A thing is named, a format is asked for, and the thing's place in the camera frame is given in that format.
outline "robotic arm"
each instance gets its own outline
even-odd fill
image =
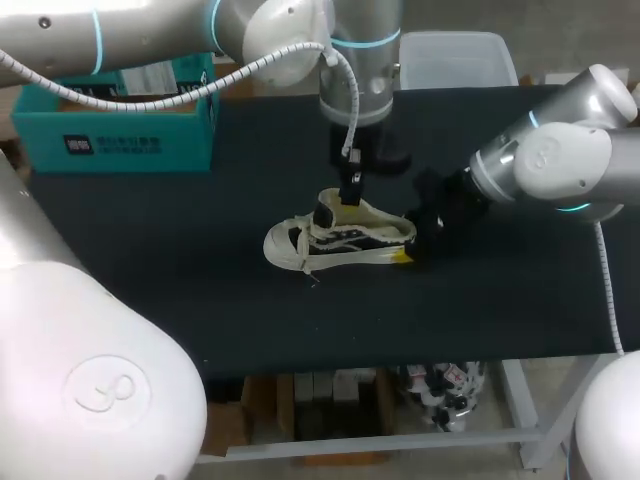
[[[55,78],[194,52],[226,53],[246,64],[291,43],[327,44],[333,31],[333,46],[360,84],[360,120],[348,157],[336,142],[350,112],[345,77],[323,62],[320,105],[332,122],[330,160],[343,201],[357,203],[365,174],[399,174],[410,161],[383,127],[392,108],[402,1],[360,0],[358,6],[350,0],[0,0],[0,48]],[[259,74],[286,86],[304,78],[319,56],[300,52]],[[21,82],[0,71],[0,87]],[[636,114],[624,85],[606,68],[591,67],[445,181],[436,230],[524,194],[563,208],[598,205],[598,218],[615,213],[618,203],[637,202],[636,135],[615,131]],[[172,339],[83,271],[6,162],[0,162],[0,295],[0,476],[187,476],[206,421],[197,369]],[[625,475],[611,476],[606,448],[586,440],[590,420],[605,410],[607,379],[634,378],[637,354],[624,360],[616,364],[626,377],[616,370],[617,376],[596,381],[579,417],[578,443],[593,475],[585,479],[635,478],[640,471],[629,455],[621,463],[626,470],[617,470]],[[627,393],[622,380],[616,385]],[[632,408],[637,403],[613,398]],[[638,421],[629,430],[623,422],[614,425],[620,432],[640,430]],[[618,443],[623,453],[624,440]]]

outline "robot arm logo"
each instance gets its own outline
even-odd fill
[[[120,375],[106,386],[96,386],[96,398],[83,400],[76,397],[76,403],[93,413],[105,413],[113,408],[116,402],[126,401],[136,393],[135,383],[129,375]]]

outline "black tablecloth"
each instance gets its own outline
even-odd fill
[[[448,173],[550,93],[401,92],[393,128],[414,154],[365,198],[404,213],[425,165]],[[613,351],[589,226],[536,205],[496,207],[460,255],[429,269],[271,266],[269,228],[336,186],[316,97],[223,103],[212,172],[36,175],[32,190],[89,271],[172,335],[203,378]],[[640,211],[604,227],[620,331],[640,349]]]

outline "coiled cable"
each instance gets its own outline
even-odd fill
[[[335,58],[338,60],[338,65],[340,65],[340,68],[342,68],[346,75],[349,91],[351,93],[351,114],[349,118],[349,128],[347,130],[347,138],[345,139],[344,145],[342,147],[342,155],[348,157],[353,146],[353,139],[355,137],[356,127],[358,124],[358,114],[360,112],[360,94],[358,91],[358,81],[356,80],[356,76],[353,72],[353,69],[351,68],[351,65],[349,65],[349,62],[344,57],[344,55],[342,55],[337,50],[331,50],[330,52],[328,52],[327,47],[322,43],[302,42],[289,45],[287,47],[276,50],[273,53],[265,55],[264,57],[245,65],[244,67],[236,70],[226,77],[222,77],[215,82],[210,83],[209,85],[198,88],[197,90],[193,90],[182,95],[176,95],[175,97],[170,97],[163,100],[140,103],[110,102],[106,100],[99,100],[94,97],[89,97],[87,95],[82,95],[81,93],[63,87],[62,85],[55,83],[34,72],[27,66],[18,62],[3,50],[0,50],[0,65],[8,68],[25,80],[39,85],[40,87],[50,91],[51,93],[74,103],[97,108],[99,110],[111,110],[117,112],[145,112],[149,110],[173,108],[186,103],[195,102],[202,97],[211,95],[218,90],[227,88],[234,83],[237,83],[240,80],[251,76],[258,70],[265,68],[266,66],[271,65],[274,62],[277,62],[287,55],[305,50],[314,50],[320,51],[324,54],[330,53],[331,55],[335,55]]]
[[[611,336],[616,352],[620,356],[624,356],[624,348],[620,341],[620,332],[618,331],[618,320],[616,319],[616,306],[613,301],[613,285],[611,284],[611,274],[609,272],[609,259],[607,256],[607,246],[604,242],[604,233],[600,222],[594,224],[596,231],[596,240],[598,242],[598,250],[600,251],[600,265],[602,266],[602,276],[604,279],[604,291],[607,298],[607,310],[609,312],[609,323],[611,325]]]

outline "black and white sneaker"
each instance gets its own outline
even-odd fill
[[[264,240],[273,265],[310,274],[355,263],[409,263],[405,246],[416,236],[409,220],[377,210],[362,200],[342,205],[337,188],[320,192],[313,213],[285,220]]]

